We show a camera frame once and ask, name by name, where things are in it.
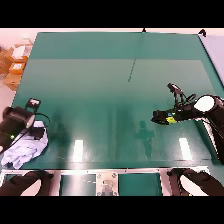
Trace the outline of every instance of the table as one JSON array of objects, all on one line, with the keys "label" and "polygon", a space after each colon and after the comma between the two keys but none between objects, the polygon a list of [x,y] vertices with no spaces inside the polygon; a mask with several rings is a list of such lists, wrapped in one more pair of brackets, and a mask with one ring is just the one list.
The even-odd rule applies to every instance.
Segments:
[{"label": "table", "polygon": [[[224,95],[197,35],[39,33],[13,106],[42,101],[39,112],[51,119],[49,146],[22,169],[208,165],[222,176],[202,123],[151,122],[154,110],[173,107],[169,82],[185,95]],[[180,139],[187,139],[190,158]],[[78,162],[76,140],[84,141]]]}]

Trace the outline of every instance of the metal frame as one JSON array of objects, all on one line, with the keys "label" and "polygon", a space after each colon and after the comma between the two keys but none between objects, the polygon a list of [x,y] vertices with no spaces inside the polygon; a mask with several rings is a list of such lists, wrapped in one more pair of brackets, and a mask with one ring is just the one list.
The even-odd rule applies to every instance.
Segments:
[{"label": "metal frame", "polygon": [[[107,174],[107,173],[116,173],[116,174],[137,174],[137,173],[159,173],[160,182],[162,187],[163,196],[170,196],[171,187],[169,183],[169,178],[167,172],[173,168],[191,168],[195,171],[204,170],[209,173],[207,166],[197,166],[197,167],[170,167],[170,168],[137,168],[137,169],[92,169],[92,170],[46,170],[49,173],[53,173],[55,177],[53,178],[52,193],[50,195],[59,195],[61,175],[89,175],[89,174]],[[33,170],[6,170],[3,169],[0,174],[0,187],[4,183],[6,175],[15,174],[15,175],[25,175],[27,172]]]}]

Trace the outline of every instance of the white wall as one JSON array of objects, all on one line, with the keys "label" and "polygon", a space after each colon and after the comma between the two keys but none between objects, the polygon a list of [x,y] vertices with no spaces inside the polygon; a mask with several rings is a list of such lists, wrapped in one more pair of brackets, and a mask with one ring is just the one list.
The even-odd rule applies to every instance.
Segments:
[{"label": "white wall", "polygon": [[[147,32],[197,34],[202,28],[146,28]],[[224,28],[204,28],[208,35],[224,36]],[[22,38],[29,37],[34,42],[38,32],[141,32],[142,28],[0,28],[0,47],[9,49]]]}]

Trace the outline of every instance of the crumpled cloth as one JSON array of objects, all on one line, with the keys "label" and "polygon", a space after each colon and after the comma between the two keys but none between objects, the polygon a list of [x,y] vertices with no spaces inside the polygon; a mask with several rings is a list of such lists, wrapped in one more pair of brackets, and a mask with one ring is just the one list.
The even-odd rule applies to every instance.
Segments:
[{"label": "crumpled cloth", "polygon": [[[44,127],[44,123],[42,121],[35,121],[34,127]],[[20,138],[21,135],[22,134],[19,134],[14,141]],[[29,133],[25,134],[18,142],[4,152],[1,161],[2,167],[6,166],[8,163],[12,163],[13,167],[18,170],[24,163],[39,156],[47,146],[47,143],[48,137],[46,128],[40,140],[34,140],[34,137],[30,136]]]}]

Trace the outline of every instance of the yellow label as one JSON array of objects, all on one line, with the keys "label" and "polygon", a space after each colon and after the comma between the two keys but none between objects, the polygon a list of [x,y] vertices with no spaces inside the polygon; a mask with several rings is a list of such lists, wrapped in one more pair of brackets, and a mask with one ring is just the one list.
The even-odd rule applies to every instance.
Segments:
[{"label": "yellow label", "polygon": [[169,123],[176,123],[177,121],[174,119],[174,117],[167,117],[166,120],[169,122]]}]

